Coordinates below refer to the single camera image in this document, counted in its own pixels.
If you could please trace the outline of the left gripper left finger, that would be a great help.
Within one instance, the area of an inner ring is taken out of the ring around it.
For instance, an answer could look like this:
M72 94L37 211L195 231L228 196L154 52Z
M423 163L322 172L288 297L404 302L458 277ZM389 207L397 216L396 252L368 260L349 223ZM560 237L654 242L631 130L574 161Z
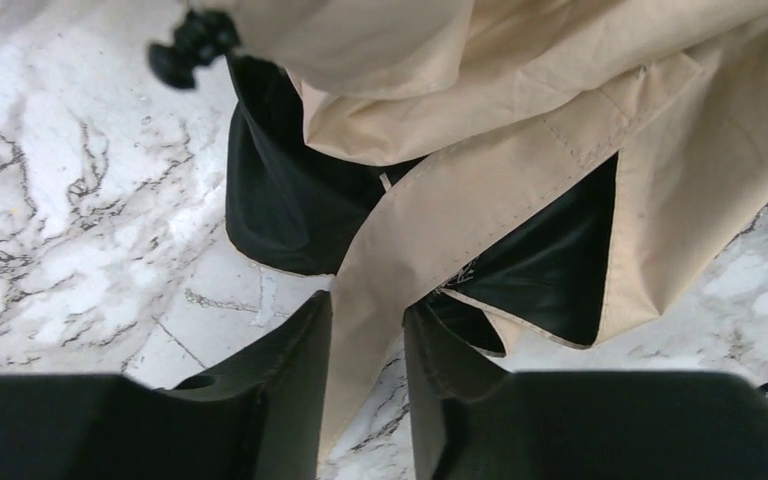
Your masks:
M0 374L0 479L313 479L331 325L319 291L171 389Z

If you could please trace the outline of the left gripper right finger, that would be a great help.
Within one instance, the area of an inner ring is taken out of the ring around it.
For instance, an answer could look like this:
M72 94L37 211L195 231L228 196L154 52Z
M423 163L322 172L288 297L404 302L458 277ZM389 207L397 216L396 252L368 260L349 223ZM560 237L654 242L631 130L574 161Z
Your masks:
M420 479L768 479L768 403L737 376L510 372L424 305L404 334Z

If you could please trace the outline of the beige folding umbrella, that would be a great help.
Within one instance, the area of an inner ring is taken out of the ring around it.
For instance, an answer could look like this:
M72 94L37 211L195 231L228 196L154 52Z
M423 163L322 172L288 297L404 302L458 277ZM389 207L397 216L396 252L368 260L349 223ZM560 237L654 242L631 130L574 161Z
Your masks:
M768 1L196 1L147 56L227 60L228 236L333 279L320 459L413 305L479 357L590 348L768 201Z

